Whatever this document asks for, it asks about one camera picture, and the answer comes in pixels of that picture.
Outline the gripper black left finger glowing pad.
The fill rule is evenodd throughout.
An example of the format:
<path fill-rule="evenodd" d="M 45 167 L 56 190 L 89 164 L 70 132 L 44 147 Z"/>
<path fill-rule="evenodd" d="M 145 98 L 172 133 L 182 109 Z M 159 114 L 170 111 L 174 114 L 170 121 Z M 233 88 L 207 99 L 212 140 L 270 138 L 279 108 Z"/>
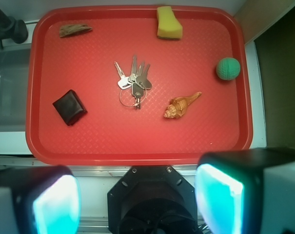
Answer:
<path fill-rule="evenodd" d="M 0 170 L 0 234 L 75 234 L 78 180 L 66 166 Z"/>

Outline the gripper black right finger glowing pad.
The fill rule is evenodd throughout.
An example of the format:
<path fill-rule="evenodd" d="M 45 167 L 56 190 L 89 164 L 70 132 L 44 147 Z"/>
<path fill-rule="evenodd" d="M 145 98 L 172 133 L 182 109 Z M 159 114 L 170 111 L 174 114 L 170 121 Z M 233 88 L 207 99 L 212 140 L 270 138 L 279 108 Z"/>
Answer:
<path fill-rule="evenodd" d="M 205 153 L 195 196 L 214 234 L 295 234 L 295 149 Z"/>

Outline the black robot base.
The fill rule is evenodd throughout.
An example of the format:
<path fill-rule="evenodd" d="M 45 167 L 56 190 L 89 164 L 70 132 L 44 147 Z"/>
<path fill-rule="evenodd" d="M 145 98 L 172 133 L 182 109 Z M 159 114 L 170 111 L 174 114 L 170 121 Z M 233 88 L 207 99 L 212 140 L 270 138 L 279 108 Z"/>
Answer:
<path fill-rule="evenodd" d="M 171 166 L 133 166 L 107 193 L 113 234 L 198 234 L 194 187 Z"/>

